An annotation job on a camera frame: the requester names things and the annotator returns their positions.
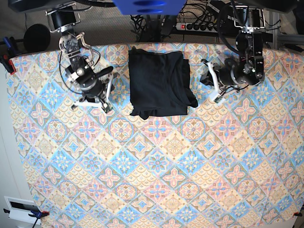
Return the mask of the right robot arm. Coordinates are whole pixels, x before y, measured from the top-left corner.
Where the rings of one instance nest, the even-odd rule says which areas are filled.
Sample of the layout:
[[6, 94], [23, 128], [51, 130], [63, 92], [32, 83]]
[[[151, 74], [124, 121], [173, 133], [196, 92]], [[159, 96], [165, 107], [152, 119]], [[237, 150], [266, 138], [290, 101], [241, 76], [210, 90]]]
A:
[[59, 49], [70, 61], [65, 69], [67, 81], [75, 87], [72, 92], [80, 95], [71, 108], [94, 107], [106, 114], [112, 110], [109, 97], [114, 89], [114, 68], [109, 66], [96, 72], [94, 50], [85, 42], [84, 32], [74, 31], [81, 21], [77, 3], [77, 0], [10, 0], [8, 7], [22, 13], [45, 10], [49, 31], [61, 34]]

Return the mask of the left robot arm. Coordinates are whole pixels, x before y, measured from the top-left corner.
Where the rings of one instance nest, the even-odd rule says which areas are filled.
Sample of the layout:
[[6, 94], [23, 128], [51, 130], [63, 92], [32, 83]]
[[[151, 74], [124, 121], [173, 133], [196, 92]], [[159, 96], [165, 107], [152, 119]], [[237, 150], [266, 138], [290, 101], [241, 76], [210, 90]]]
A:
[[[224, 96], [234, 91], [240, 92], [248, 86], [257, 86], [265, 79], [263, 58], [263, 30], [277, 31], [281, 20], [278, 17], [266, 22], [264, 9], [276, 14], [278, 11], [262, 3], [239, 4], [231, 0], [225, 3], [218, 12], [216, 30], [220, 40], [233, 53], [238, 55], [238, 61], [226, 58], [223, 66], [206, 59], [201, 62], [207, 66], [208, 72], [201, 76], [200, 82], [213, 87], [209, 94], [211, 101], [219, 104]], [[239, 29], [235, 47], [231, 46], [222, 32], [229, 13], [232, 13], [234, 27]]]

